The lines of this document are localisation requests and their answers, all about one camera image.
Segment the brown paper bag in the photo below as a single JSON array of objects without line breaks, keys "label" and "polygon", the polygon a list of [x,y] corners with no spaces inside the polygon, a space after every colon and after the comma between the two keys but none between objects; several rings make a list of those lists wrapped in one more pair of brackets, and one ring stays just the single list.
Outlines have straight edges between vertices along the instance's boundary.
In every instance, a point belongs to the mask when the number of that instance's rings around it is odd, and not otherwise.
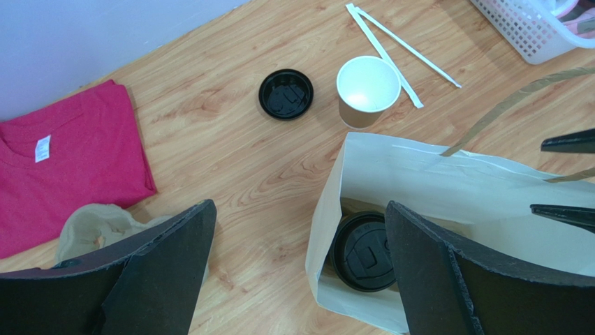
[{"label": "brown paper bag", "polygon": [[393,334],[411,334],[396,284],[378,292],[348,287],[328,251],[341,218],[360,211],[384,215],[398,202],[423,218],[526,262],[594,279],[594,233],[532,214],[531,204],[594,209],[591,169],[548,174],[463,146],[512,106],[547,86],[593,68],[565,70],[511,94],[452,147],[373,133],[349,133],[312,218],[306,273],[319,306]]}]

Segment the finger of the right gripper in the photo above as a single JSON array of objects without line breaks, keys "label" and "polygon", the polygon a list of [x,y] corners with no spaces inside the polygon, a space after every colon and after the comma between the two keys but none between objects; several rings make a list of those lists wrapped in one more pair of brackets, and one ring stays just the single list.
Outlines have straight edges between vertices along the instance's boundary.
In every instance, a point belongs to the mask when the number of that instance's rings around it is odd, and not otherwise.
[{"label": "finger of the right gripper", "polygon": [[551,204],[531,204],[532,214],[594,233],[594,209]]},{"label": "finger of the right gripper", "polygon": [[551,137],[541,143],[541,151],[571,154],[594,154],[595,129]]}]

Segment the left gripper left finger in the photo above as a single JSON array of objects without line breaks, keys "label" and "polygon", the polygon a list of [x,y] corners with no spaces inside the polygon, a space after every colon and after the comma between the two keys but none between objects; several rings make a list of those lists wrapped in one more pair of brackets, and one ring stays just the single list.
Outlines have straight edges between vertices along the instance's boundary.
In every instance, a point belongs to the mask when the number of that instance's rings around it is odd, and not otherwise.
[{"label": "left gripper left finger", "polygon": [[212,200],[49,269],[1,275],[2,334],[188,334],[216,226]]}]

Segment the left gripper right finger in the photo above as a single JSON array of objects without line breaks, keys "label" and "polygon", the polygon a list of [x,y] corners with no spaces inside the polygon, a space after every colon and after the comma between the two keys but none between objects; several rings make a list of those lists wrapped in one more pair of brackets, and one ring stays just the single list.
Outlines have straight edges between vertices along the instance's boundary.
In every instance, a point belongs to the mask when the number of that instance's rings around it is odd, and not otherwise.
[{"label": "left gripper right finger", "polygon": [[511,257],[389,202],[390,256],[411,334],[593,334],[594,279]]}]

